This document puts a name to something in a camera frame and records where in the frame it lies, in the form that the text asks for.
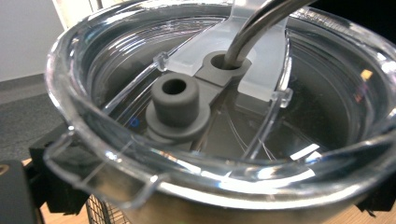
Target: wire mesh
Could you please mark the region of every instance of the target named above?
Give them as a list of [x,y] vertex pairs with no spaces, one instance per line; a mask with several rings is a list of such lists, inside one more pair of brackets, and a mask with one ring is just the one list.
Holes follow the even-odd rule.
[[132,224],[118,208],[110,203],[100,201],[93,195],[85,205],[90,224]]

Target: transparent plastic container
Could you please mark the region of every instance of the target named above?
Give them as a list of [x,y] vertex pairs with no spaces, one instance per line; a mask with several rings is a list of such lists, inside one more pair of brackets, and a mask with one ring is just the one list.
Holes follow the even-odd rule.
[[149,91],[163,75],[153,58],[226,20],[231,6],[133,1],[65,32],[49,54],[46,81],[69,132],[47,151],[48,166],[134,224],[320,223],[392,174],[396,49],[309,7],[287,24],[286,108],[274,113],[275,101],[241,99],[236,80],[212,105],[198,147],[148,137]]

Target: white plastic bracket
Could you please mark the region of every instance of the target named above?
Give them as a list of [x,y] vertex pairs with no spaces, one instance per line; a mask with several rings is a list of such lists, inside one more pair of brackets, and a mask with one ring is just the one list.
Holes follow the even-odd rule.
[[[234,0],[230,18],[197,35],[169,57],[167,69],[194,76],[204,57],[214,51],[227,50],[246,20],[268,0]],[[273,26],[256,43],[247,58],[252,65],[242,78],[238,91],[270,101],[285,62],[287,19]]]

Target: curved metal pipe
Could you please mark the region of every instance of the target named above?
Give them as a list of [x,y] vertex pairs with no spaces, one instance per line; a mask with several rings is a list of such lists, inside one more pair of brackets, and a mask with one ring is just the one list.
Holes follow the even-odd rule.
[[317,0],[273,0],[263,4],[236,34],[224,57],[222,69],[235,69],[242,65],[256,42],[273,25],[297,9]]

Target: blue dot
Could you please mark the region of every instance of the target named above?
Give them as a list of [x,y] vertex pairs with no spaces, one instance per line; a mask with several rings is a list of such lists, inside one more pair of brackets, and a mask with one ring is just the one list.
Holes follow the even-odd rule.
[[137,117],[131,117],[131,119],[129,120],[129,125],[131,127],[136,128],[136,127],[139,126],[139,124],[140,124],[140,121],[139,121],[139,119]]

